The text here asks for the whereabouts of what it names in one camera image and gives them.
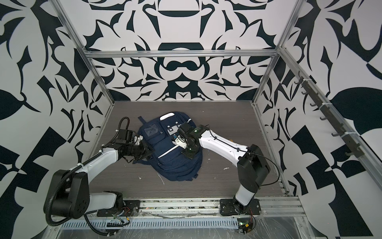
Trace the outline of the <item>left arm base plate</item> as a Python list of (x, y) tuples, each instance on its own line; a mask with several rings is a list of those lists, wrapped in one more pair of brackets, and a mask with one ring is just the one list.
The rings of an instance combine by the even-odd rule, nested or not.
[(123, 200), (120, 206), (114, 205), (111, 209), (98, 210), (97, 217), (132, 217), (138, 215), (140, 211), (140, 200)]

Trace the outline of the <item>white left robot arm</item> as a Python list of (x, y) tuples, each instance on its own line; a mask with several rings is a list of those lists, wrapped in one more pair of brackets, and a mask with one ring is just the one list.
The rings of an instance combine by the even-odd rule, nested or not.
[(90, 193), (89, 184), (106, 168), (128, 156), (138, 161), (152, 155), (154, 149), (143, 136), (119, 129), (98, 153), (69, 170), (54, 173), (43, 211), (48, 225), (58, 226), (99, 210), (120, 212), (124, 206), (120, 192)]

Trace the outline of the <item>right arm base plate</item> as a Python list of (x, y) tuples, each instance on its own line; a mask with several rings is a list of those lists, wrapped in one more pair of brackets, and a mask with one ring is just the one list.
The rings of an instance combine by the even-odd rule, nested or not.
[(260, 215), (262, 211), (258, 199), (252, 199), (246, 206), (240, 204), (235, 198), (220, 199), (219, 204), (219, 213), (225, 217), (236, 215)]

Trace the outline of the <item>grey wall hook rack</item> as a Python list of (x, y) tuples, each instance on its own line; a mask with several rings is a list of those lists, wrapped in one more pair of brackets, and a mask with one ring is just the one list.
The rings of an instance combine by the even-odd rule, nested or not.
[(301, 76), (301, 73), (298, 72), (298, 81), (295, 83), (302, 86), (304, 89), (304, 92), (302, 93), (303, 95), (308, 95), (313, 100), (311, 106), (322, 112), (323, 117), (320, 119), (322, 121), (326, 120), (331, 124), (335, 130), (335, 132), (331, 135), (333, 137), (340, 137), (344, 141), (345, 145), (347, 145), (350, 151), (347, 152), (346, 155), (353, 155), (357, 158), (364, 156), (365, 153), (361, 149), (360, 141), (356, 139), (357, 133), (345, 125), (345, 120), (342, 119), (340, 113), (323, 95), (314, 81), (312, 79), (304, 78)]

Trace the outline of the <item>navy blue backpack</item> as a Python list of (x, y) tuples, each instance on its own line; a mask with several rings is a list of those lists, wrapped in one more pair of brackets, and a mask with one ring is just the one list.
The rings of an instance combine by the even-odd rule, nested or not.
[(170, 181), (196, 179), (203, 162), (202, 151), (190, 159), (182, 153), (184, 148), (174, 142), (179, 136), (178, 128), (181, 124), (187, 122), (196, 127), (193, 120), (182, 112), (170, 112), (150, 121), (144, 120), (141, 116), (138, 119), (142, 122), (138, 134), (143, 136), (154, 152), (146, 159), (135, 161), (134, 164), (151, 165), (157, 173)]

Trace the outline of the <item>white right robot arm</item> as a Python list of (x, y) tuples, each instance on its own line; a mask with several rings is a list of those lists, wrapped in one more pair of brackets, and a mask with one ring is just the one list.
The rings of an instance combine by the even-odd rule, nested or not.
[(271, 172), (266, 157), (256, 145), (245, 146), (225, 139), (204, 125), (183, 123), (174, 143), (183, 148), (182, 154), (193, 158), (202, 148), (208, 149), (230, 161), (237, 168), (240, 187), (233, 203), (245, 207), (250, 204)]

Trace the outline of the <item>small green circuit board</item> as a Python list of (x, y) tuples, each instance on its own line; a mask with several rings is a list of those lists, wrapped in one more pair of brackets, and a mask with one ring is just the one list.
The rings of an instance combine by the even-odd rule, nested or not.
[(257, 226), (256, 219), (251, 218), (239, 218), (238, 219), (238, 232), (241, 234), (247, 234), (255, 229)]

